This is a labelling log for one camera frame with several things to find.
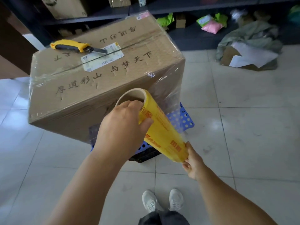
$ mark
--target shoe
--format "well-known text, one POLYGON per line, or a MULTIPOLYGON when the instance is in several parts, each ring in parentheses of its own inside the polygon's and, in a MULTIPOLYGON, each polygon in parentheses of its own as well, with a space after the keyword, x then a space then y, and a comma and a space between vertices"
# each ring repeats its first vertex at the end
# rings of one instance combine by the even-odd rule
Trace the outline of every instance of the shoe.
POLYGON ((145 209, 150 212, 155 212, 157 210, 164 211, 164 209, 160 206, 158 203, 158 200, 154 193, 152 193, 150 190, 146 190, 142 195, 142 200, 145 209))
POLYGON ((172 189, 169 196, 170 200, 170 211, 178 212, 183 205, 183 196, 181 192, 177 189, 172 189))

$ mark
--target packing tape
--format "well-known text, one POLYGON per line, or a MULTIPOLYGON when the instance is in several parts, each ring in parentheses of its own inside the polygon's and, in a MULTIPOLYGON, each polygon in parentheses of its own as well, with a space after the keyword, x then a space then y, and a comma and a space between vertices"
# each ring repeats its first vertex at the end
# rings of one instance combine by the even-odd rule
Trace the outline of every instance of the packing tape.
POLYGON ((146 118, 154 121, 144 141, 174 162, 185 161, 188 158, 185 142, 150 93, 141 88, 131 89, 119 98, 116 106, 127 100, 139 100, 144 103, 139 112, 139 123, 146 118))

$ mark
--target pink sticker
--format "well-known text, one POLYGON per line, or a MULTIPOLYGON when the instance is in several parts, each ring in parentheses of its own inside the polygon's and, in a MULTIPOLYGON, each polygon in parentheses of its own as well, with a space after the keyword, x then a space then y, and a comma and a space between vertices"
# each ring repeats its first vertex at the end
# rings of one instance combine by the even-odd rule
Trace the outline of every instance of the pink sticker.
POLYGON ((137 20, 141 20, 141 19, 143 19, 143 18, 145 18, 145 17, 148 17, 148 16, 150 16, 150 13, 147 11, 147 12, 143 12, 143 13, 141 13, 138 17, 137 17, 137 20))

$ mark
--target cardboard tube core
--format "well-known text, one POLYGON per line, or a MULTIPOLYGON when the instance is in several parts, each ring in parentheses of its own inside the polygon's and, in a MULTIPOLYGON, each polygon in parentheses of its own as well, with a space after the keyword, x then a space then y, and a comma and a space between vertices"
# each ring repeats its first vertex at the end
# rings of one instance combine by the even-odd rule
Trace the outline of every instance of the cardboard tube core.
POLYGON ((134 88, 134 89, 127 91, 125 94, 123 94, 117 101, 116 106, 118 106, 122 102, 125 102, 128 100, 130 100, 130 101, 138 100, 145 104, 146 96, 147 95, 143 89, 134 88))

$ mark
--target person's right hand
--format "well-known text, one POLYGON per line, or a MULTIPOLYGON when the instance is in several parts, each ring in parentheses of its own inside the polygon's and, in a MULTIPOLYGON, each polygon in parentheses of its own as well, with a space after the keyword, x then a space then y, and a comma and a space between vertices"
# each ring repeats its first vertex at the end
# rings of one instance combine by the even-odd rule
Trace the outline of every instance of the person's right hand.
POLYGON ((200 178, 201 171, 205 169, 205 164, 201 156, 193 149, 190 142, 186 143, 186 147, 188 151, 188 159, 182 163, 182 167, 190 178, 198 180, 200 178))

